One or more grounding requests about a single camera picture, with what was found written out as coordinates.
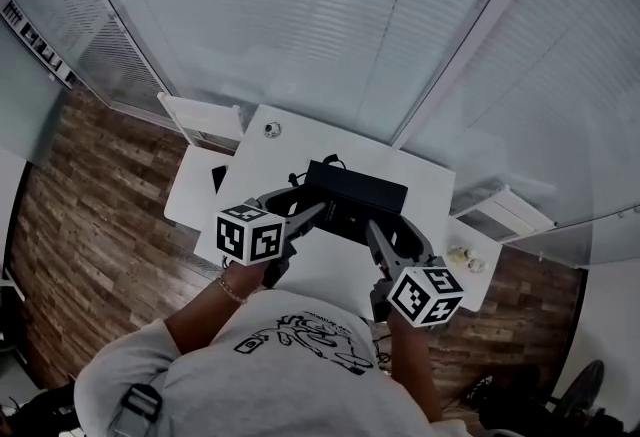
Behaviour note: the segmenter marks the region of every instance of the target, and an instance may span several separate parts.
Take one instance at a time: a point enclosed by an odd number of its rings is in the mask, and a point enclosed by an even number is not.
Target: metal frame
[[[413,109],[409,112],[391,140],[391,147],[400,149],[432,117],[442,101],[451,93],[451,89],[471,60],[480,45],[497,24],[513,0],[487,0],[468,33],[456,44],[457,50],[447,61],[446,66],[431,77]]]

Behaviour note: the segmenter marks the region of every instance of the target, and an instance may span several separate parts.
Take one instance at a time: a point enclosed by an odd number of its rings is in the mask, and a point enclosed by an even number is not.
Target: forearm
[[[261,266],[241,266],[235,263],[223,273],[223,279],[233,293],[247,298],[260,284]],[[214,281],[196,298],[165,320],[176,346],[183,355],[209,346],[222,327],[240,307]]]
[[[391,334],[391,353],[392,378],[407,390],[429,421],[441,421],[442,402],[433,382],[426,332],[396,326]]]

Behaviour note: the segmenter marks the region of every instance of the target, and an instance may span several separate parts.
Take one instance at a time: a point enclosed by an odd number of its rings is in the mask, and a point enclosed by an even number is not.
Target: person
[[[76,383],[86,434],[110,435],[123,396],[148,384],[162,398],[157,436],[468,436],[441,421],[423,330],[390,315],[390,378],[356,315],[283,290],[251,295],[265,267],[232,262],[177,313],[102,349]]]
[[[45,391],[5,416],[0,412],[0,436],[57,437],[80,426],[73,407],[74,384]]]

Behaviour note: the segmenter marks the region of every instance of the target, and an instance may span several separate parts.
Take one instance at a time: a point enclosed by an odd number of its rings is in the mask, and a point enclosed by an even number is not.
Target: black and white square marker
[[[256,227],[251,236],[251,255],[249,261],[264,259],[280,250],[282,224]]]
[[[431,297],[407,275],[400,281],[400,286],[391,298],[398,308],[413,321],[425,308]]]
[[[464,291],[451,272],[445,268],[438,270],[425,269],[424,274],[439,295],[462,293]]]
[[[421,323],[425,325],[446,320],[456,310],[461,300],[462,297],[454,297],[436,301]]]
[[[236,258],[242,258],[244,228],[235,222],[218,217],[216,242],[220,250]]]
[[[242,220],[243,222],[251,222],[256,218],[260,218],[268,214],[261,209],[254,208],[253,206],[248,206],[246,204],[241,204],[240,206],[225,209],[222,213],[226,213],[227,215]]]

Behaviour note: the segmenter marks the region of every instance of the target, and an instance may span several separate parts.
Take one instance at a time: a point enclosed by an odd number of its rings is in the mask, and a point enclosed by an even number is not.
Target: chair seat
[[[202,231],[216,197],[211,171],[231,161],[233,156],[190,145],[173,181],[164,216]]]

